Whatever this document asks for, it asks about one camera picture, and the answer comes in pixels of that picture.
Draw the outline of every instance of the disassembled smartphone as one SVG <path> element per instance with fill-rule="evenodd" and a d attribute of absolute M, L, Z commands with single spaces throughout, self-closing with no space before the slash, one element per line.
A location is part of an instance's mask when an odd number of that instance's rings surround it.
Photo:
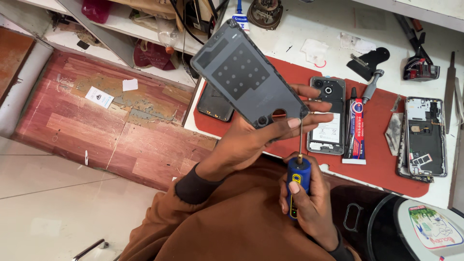
<path fill-rule="evenodd" d="M 329 123 L 320 123 L 308 132 L 307 148 L 311 152 L 342 155 L 345 146 L 345 81 L 314 76 L 311 86 L 321 90 L 319 97 L 312 100 L 332 103 L 329 112 L 334 114 L 334 119 Z"/>
<path fill-rule="evenodd" d="M 406 143 L 406 116 L 403 118 L 403 131 L 401 132 L 401 139 L 400 139 L 400 147 L 398 150 L 398 166 L 396 168 L 396 174 L 401 177 L 417 180 L 424 183 L 434 183 L 432 176 L 417 176 L 413 175 L 409 172 L 408 169 L 408 161 L 407 156 L 409 155 L 406 153 L 408 150 L 407 143 Z"/>
<path fill-rule="evenodd" d="M 232 119 L 233 107 L 216 89 L 207 83 L 200 100 L 197 110 L 203 114 L 214 117 L 218 120 L 229 122 Z"/>
<path fill-rule="evenodd" d="M 406 151 L 409 172 L 417 176 L 445 177 L 445 120 L 443 101 L 406 98 Z"/>
<path fill-rule="evenodd" d="M 190 63 L 256 129 L 271 124 L 276 110 L 294 118 L 309 113 L 234 19 L 227 20 Z"/>

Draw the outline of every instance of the white floor tile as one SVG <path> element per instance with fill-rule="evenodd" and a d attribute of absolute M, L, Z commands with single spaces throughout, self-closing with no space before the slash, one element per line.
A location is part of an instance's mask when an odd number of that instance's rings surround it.
<path fill-rule="evenodd" d="M 0 156 L 0 198 L 113 177 L 58 156 Z"/>
<path fill-rule="evenodd" d="M 0 253 L 9 261 L 71 260 L 97 240 L 107 249 L 82 261 L 112 261 L 129 242 L 157 190 L 123 178 L 0 200 Z"/>
<path fill-rule="evenodd" d="M 0 155 L 51 155 L 48 152 L 0 137 Z"/>

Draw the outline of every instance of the white card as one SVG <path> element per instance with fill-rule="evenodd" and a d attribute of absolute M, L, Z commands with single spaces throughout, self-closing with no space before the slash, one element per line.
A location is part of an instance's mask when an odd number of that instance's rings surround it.
<path fill-rule="evenodd" d="M 138 84 L 137 79 L 122 81 L 122 91 L 137 90 L 138 88 L 139 88 L 139 84 Z"/>
<path fill-rule="evenodd" d="M 85 96 L 86 99 L 89 99 L 91 100 L 92 102 L 102 106 L 102 107 L 105 107 L 106 109 L 108 109 L 108 107 L 110 106 L 111 102 L 113 101 L 114 97 L 95 88 L 95 87 L 91 87 L 89 92 L 87 93 L 87 95 Z"/>
<path fill-rule="evenodd" d="M 334 119 L 331 122 L 319 123 L 313 130 L 313 140 L 340 143 L 340 113 L 333 114 Z"/>

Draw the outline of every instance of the blue electric screwdriver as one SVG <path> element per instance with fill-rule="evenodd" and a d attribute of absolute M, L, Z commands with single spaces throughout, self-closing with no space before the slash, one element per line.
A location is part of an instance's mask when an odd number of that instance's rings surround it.
<path fill-rule="evenodd" d="M 289 183 L 295 181 L 300 183 L 306 193 L 309 192 L 309 180 L 311 179 L 311 163 L 301 153 L 301 146 L 303 141 L 303 119 L 301 120 L 300 130 L 300 150 L 295 158 L 291 158 L 287 168 L 287 204 L 289 206 L 289 217 L 291 220 L 297 220 L 296 211 L 298 208 L 293 203 L 293 197 L 289 189 Z"/>

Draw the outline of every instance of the black cuff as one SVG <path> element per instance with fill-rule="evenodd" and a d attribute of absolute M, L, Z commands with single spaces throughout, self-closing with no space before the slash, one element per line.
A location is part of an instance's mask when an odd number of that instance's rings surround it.
<path fill-rule="evenodd" d="M 224 182 L 208 181 L 200 178 L 195 172 L 195 168 L 182 178 L 175 186 L 176 195 L 185 203 L 197 205 L 205 202 L 209 196 Z"/>
<path fill-rule="evenodd" d="M 338 246 L 335 248 L 334 251 L 330 251 L 329 254 L 336 260 L 336 261 L 354 261 L 353 254 L 346 249 L 343 244 L 343 238 L 340 230 L 335 226 L 337 229 L 337 236 L 338 236 Z"/>

